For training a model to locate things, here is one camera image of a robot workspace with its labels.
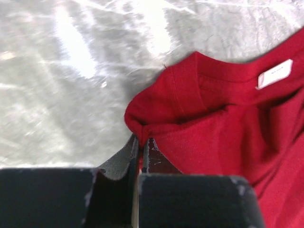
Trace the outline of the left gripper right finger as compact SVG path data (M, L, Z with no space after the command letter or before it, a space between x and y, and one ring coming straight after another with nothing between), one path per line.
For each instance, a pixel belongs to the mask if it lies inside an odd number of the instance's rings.
M143 152L138 177L140 228L263 228L256 194L243 177L185 175L154 139Z

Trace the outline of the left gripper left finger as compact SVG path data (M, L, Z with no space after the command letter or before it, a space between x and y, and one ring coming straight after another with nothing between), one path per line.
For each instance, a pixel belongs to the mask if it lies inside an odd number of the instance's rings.
M126 228L131 225L138 140L96 168L3 168L3 228Z

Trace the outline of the red t shirt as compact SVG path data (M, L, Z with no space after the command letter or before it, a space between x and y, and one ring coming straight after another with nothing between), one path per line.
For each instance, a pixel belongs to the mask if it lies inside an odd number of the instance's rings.
M124 119L182 173L245 177L266 227L303 227L303 30L246 64L194 52L136 95Z

